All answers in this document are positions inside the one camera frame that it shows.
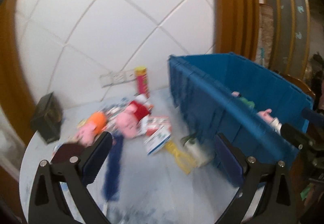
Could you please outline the pink yellow cylinder can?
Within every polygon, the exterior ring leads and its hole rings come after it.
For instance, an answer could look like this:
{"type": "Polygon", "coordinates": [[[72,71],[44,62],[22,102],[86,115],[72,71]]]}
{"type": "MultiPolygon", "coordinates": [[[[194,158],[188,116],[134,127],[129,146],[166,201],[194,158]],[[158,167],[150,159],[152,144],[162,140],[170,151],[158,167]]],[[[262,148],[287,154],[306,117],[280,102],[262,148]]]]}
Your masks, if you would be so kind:
{"type": "Polygon", "coordinates": [[[149,98],[147,68],[145,66],[136,67],[134,69],[134,74],[136,77],[137,93],[144,94],[149,98]]]}

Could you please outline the red dress pig plush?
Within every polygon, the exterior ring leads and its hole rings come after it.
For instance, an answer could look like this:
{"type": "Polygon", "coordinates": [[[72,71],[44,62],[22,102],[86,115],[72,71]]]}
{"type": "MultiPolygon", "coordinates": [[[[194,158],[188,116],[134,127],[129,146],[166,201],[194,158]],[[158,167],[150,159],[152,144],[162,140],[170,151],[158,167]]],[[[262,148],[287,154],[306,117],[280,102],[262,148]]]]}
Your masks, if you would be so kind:
{"type": "Polygon", "coordinates": [[[125,138],[135,138],[139,132],[140,121],[148,115],[150,115],[150,105],[133,100],[117,115],[116,128],[125,138]]]}

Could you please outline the green small jar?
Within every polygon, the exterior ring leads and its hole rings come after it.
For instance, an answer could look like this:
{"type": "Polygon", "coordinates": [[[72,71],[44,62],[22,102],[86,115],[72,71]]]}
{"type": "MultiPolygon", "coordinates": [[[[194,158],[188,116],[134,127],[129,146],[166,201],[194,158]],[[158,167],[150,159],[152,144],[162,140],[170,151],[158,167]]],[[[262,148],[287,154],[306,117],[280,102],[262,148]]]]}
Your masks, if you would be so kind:
{"type": "Polygon", "coordinates": [[[195,133],[193,133],[193,134],[191,134],[191,135],[187,135],[187,136],[185,136],[185,137],[182,137],[181,139],[180,139],[180,143],[182,144],[182,145],[185,145],[188,141],[191,141],[191,140],[195,140],[195,133]]]}

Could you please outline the black box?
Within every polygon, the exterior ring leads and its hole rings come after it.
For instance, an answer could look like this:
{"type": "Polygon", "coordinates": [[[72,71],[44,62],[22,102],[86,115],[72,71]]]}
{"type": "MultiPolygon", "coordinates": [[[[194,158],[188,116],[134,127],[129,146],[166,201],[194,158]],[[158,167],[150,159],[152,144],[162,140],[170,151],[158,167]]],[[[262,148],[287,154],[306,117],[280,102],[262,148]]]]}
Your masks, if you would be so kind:
{"type": "Polygon", "coordinates": [[[44,95],[36,105],[30,126],[46,144],[60,139],[63,110],[53,92],[44,95]]]}

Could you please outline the orange shirt pig plush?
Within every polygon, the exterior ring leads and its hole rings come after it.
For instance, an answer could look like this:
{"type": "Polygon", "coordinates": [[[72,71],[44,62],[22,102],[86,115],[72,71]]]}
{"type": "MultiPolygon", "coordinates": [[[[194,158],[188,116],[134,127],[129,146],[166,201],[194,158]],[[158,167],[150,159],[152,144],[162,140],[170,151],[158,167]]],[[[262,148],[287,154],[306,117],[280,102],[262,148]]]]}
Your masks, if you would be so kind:
{"type": "Polygon", "coordinates": [[[107,117],[102,111],[94,112],[85,123],[79,127],[73,140],[85,147],[94,144],[96,137],[107,124],[107,117]]]}

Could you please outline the yellow plastic tongs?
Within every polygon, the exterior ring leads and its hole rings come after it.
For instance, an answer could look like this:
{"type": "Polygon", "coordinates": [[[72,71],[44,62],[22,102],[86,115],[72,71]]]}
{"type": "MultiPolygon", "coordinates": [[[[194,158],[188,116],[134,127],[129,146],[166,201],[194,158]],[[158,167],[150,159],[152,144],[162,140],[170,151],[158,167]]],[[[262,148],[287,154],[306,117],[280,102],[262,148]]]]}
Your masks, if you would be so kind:
{"type": "Polygon", "coordinates": [[[174,158],[177,166],[186,174],[189,175],[191,171],[197,167],[197,162],[195,159],[188,153],[179,149],[176,143],[172,140],[168,141],[164,148],[169,154],[174,158]]]}

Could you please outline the dark maroon knit hat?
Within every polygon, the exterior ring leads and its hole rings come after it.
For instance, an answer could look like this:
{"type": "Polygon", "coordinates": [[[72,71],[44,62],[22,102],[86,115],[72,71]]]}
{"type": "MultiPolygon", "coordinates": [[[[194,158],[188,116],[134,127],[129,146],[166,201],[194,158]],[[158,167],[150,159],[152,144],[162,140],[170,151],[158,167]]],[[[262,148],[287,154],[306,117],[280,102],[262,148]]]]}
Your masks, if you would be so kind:
{"type": "Polygon", "coordinates": [[[85,150],[85,146],[78,143],[68,142],[62,144],[55,152],[50,161],[51,164],[59,164],[69,160],[73,156],[79,156],[85,150]]]}

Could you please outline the blue fuzzy scarf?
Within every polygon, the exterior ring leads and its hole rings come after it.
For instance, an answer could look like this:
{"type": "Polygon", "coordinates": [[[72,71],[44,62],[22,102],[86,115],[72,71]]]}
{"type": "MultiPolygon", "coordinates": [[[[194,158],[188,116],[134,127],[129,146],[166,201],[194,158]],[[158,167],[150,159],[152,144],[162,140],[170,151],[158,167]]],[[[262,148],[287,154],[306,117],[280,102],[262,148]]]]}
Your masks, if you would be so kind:
{"type": "Polygon", "coordinates": [[[113,133],[113,146],[108,154],[107,171],[103,187],[103,195],[106,201],[119,200],[119,178],[121,170],[121,158],[123,154],[124,137],[121,133],[113,133]]]}

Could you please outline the green plush toy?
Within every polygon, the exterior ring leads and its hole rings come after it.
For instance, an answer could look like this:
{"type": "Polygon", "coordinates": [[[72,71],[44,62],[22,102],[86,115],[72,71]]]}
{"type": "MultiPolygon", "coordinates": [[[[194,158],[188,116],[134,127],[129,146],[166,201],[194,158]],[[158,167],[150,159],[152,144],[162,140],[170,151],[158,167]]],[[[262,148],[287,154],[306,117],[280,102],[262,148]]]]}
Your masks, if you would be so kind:
{"type": "Polygon", "coordinates": [[[254,109],[255,103],[253,101],[249,101],[245,97],[239,97],[238,99],[243,102],[249,109],[254,109]]]}

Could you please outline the white paper roll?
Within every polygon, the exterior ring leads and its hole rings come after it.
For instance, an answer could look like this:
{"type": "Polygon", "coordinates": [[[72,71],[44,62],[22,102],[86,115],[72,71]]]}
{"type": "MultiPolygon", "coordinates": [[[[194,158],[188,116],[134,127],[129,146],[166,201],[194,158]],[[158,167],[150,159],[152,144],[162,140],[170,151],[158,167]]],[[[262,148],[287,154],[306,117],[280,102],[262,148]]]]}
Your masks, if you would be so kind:
{"type": "Polygon", "coordinates": [[[213,153],[209,152],[197,141],[188,140],[184,144],[184,148],[190,154],[190,156],[195,160],[197,167],[203,167],[214,159],[213,153]]]}

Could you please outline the white blue medicine box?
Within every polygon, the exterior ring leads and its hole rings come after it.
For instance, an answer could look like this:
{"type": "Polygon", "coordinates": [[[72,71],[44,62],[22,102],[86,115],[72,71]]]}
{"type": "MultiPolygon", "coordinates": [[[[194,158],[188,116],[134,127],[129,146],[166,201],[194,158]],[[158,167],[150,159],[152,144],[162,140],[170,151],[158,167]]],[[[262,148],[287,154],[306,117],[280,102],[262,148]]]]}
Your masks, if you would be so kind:
{"type": "Polygon", "coordinates": [[[154,154],[161,150],[163,146],[170,140],[171,132],[167,126],[160,127],[148,139],[144,141],[144,148],[147,155],[154,154]]]}

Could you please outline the blue plastic storage crate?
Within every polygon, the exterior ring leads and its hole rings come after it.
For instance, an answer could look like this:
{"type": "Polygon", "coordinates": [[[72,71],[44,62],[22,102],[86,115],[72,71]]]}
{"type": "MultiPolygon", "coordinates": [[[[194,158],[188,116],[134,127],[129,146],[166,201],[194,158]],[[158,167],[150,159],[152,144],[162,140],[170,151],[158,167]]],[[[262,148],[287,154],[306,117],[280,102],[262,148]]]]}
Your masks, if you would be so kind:
{"type": "Polygon", "coordinates": [[[298,150],[276,133],[259,111],[271,109],[280,123],[305,132],[302,110],[312,98],[282,76],[233,53],[171,56],[168,60],[174,105],[201,145],[215,151],[222,133],[246,156],[264,164],[284,161],[291,167],[298,150]],[[238,98],[255,103],[249,109],[238,98]]]}

